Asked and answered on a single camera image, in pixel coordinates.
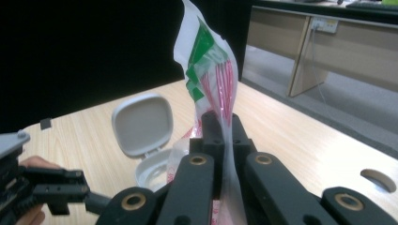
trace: flip-top lid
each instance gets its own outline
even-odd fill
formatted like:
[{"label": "flip-top lid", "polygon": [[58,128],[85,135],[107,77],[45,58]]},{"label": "flip-top lid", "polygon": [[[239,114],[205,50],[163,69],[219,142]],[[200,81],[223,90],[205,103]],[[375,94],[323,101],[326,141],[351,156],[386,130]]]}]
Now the flip-top lid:
[{"label": "flip-top lid", "polygon": [[122,102],[112,115],[117,142],[128,157],[139,157],[165,145],[173,132],[168,101],[154,93]]}]

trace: plastic bag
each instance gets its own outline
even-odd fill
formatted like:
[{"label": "plastic bag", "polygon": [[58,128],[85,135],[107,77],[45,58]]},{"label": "plastic bag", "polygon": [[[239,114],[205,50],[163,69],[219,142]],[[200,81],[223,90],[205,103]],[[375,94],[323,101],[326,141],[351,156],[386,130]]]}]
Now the plastic bag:
[{"label": "plastic bag", "polygon": [[214,111],[225,142],[221,200],[213,203],[212,224],[246,224],[232,146],[232,110],[237,93],[237,62],[228,43],[206,24],[202,13],[183,0],[185,14],[176,40],[174,58],[183,67],[187,89],[195,103],[195,122],[169,158],[168,182],[189,152],[189,138],[202,137],[201,116]]}]

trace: green print on bag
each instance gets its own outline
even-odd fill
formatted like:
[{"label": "green print on bag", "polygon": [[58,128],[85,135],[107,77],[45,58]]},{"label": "green print on bag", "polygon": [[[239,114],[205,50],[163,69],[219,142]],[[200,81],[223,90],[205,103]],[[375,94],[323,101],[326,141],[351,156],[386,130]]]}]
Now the green print on bag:
[{"label": "green print on bag", "polygon": [[224,63],[228,59],[227,53],[215,43],[207,26],[201,19],[198,18],[198,20],[200,27],[193,44],[186,72],[188,77],[187,89],[194,102],[205,96],[199,88],[201,78],[208,74],[211,68]]}]

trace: wooden table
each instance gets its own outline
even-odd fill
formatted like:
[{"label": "wooden table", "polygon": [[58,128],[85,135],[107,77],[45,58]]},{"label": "wooden table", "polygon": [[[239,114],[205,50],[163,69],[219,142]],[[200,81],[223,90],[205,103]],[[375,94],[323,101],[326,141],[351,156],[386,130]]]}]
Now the wooden table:
[{"label": "wooden table", "polygon": [[[171,146],[193,125],[194,106],[183,81],[147,92],[166,97],[172,107],[174,132]],[[20,159],[39,155],[67,169],[84,170],[91,189],[109,197],[136,186],[137,159],[120,150],[111,125],[113,109],[124,97],[52,120],[52,127],[27,127],[31,141]],[[384,191],[362,177],[364,169],[384,173],[398,184],[398,161],[239,83],[234,113],[259,151],[275,155],[313,194],[325,188],[352,188],[380,205],[398,220],[398,192]],[[83,204],[69,207],[69,217],[52,217],[44,224],[94,224],[97,216]]]}]

